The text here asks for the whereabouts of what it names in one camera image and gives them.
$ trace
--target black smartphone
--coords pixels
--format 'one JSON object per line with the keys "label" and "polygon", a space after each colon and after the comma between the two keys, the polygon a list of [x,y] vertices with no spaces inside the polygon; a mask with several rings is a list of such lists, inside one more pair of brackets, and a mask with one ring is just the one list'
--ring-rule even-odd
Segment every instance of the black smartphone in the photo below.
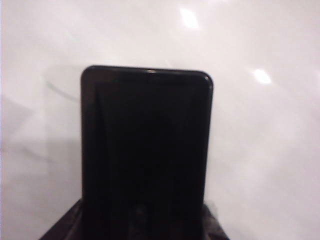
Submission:
{"label": "black smartphone", "polygon": [[81,76],[83,236],[201,240],[213,82],[201,71]]}

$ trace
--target phone screen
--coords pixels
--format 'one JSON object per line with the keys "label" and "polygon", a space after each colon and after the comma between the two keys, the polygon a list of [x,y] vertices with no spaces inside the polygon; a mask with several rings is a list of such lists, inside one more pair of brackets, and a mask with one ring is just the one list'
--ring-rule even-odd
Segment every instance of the phone screen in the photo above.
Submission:
{"label": "phone screen", "polygon": [[202,72],[87,68],[85,239],[202,238],[212,89]]}

